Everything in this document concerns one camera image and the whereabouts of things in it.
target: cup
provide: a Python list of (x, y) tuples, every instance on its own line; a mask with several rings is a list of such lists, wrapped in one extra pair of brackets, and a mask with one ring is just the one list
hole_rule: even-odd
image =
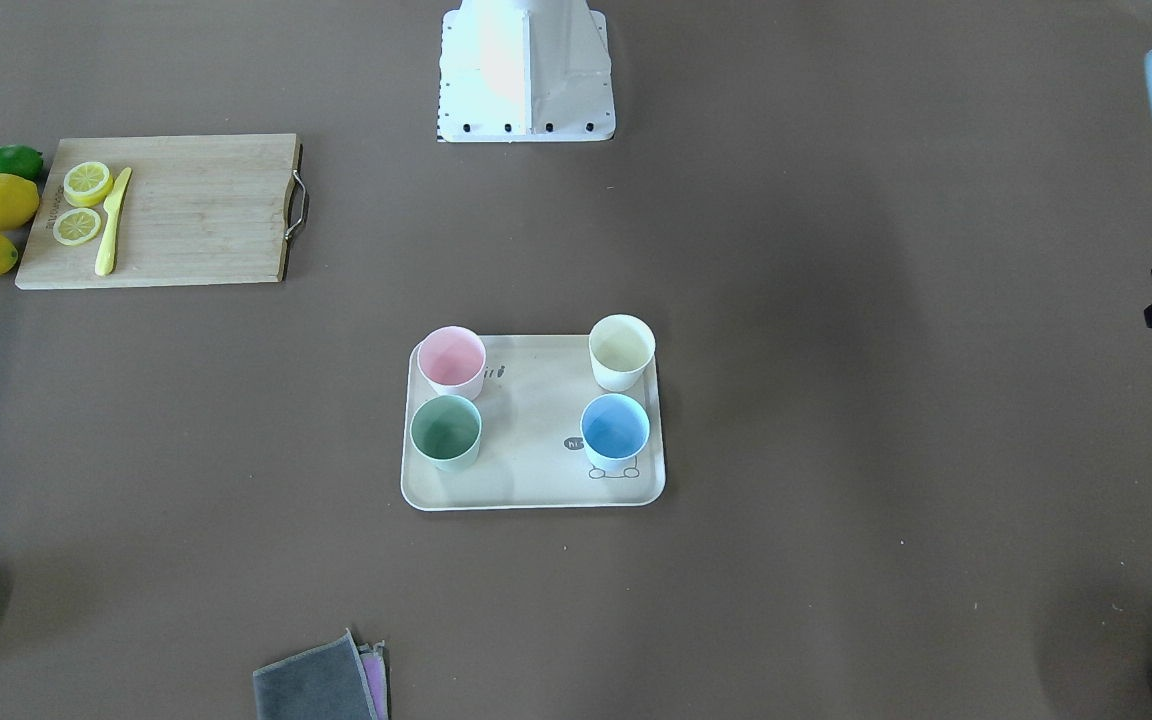
[(483, 392), (488, 353), (473, 331), (448, 325), (429, 333), (416, 348), (416, 366), (439, 395), (473, 400)]
[(412, 446), (445, 473), (460, 473), (479, 458), (483, 415), (458, 395), (433, 397), (412, 415)]
[(634, 457), (649, 445), (650, 432), (652, 424), (643, 406), (620, 393), (594, 397), (579, 417), (585, 456), (607, 473), (634, 464)]
[(652, 328), (634, 314), (608, 314), (589, 332), (589, 359), (604, 389), (626, 392), (655, 355)]

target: green lime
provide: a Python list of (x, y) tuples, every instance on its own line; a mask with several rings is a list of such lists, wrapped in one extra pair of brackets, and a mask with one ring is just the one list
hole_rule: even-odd
[(0, 173), (38, 179), (38, 173), (41, 173), (41, 152), (28, 145), (3, 145), (0, 147)]

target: cartoon drawing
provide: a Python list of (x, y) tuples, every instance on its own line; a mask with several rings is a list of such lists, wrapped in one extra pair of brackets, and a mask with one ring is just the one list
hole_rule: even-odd
[[(563, 440), (563, 447), (566, 447), (567, 450), (584, 450), (585, 439), (581, 438), (579, 435), (567, 438)], [(637, 457), (637, 455), (634, 456), (634, 464), (629, 465), (627, 469), (621, 470), (621, 475), (607, 475), (607, 470), (602, 470), (600, 468), (591, 467), (589, 469), (589, 478), (591, 480), (601, 480), (601, 479), (615, 480), (621, 478), (636, 478), (639, 477), (639, 475), (641, 475), (639, 457)]]
[(629, 465), (627, 469), (621, 470), (621, 475), (607, 475), (607, 471), (599, 468), (589, 469), (589, 478), (591, 480), (617, 479), (617, 478), (636, 478), (639, 477), (639, 460), (634, 456), (634, 464)]

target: blue cup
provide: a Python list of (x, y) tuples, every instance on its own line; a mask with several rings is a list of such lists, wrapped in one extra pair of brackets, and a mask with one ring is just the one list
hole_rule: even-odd
[(579, 433), (585, 441), (585, 455), (594, 468), (616, 473), (634, 464), (634, 457), (649, 445), (652, 424), (634, 397), (613, 392), (585, 406)]

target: lemon slice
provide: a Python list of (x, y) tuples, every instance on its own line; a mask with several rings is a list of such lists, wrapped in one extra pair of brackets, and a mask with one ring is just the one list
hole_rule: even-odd
[(74, 209), (56, 218), (56, 223), (51, 225), (51, 237), (56, 238), (61, 245), (82, 245), (100, 232), (100, 215), (96, 210)]
[(65, 174), (65, 200), (75, 209), (91, 209), (105, 200), (111, 187), (114, 187), (114, 177), (105, 162), (79, 162)]

